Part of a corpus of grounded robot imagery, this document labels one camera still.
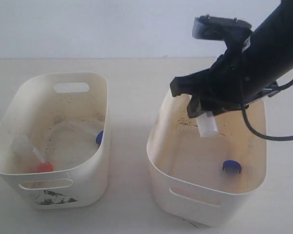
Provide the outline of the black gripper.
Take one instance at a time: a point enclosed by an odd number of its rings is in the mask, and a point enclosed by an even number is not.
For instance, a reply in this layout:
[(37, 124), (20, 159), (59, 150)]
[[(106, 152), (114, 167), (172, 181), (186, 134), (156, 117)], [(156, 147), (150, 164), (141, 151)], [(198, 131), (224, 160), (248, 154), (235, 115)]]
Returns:
[(248, 108), (245, 75), (246, 61), (241, 53), (231, 59), (221, 55), (210, 68), (174, 77), (169, 86), (173, 97), (200, 94), (200, 97), (190, 98), (187, 106), (189, 118), (207, 112), (217, 116)]

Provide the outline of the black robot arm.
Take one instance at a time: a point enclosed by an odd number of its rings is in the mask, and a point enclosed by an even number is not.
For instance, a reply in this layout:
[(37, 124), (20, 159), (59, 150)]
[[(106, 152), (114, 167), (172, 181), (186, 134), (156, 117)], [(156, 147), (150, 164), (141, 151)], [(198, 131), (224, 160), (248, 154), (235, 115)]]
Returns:
[(190, 118), (240, 110), (293, 69), (293, 0), (283, 0), (256, 30), (243, 20), (205, 15), (195, 18), (192, 35), (227, 48), (210, 68), (173, 78), (172, 96), (191, 95)]

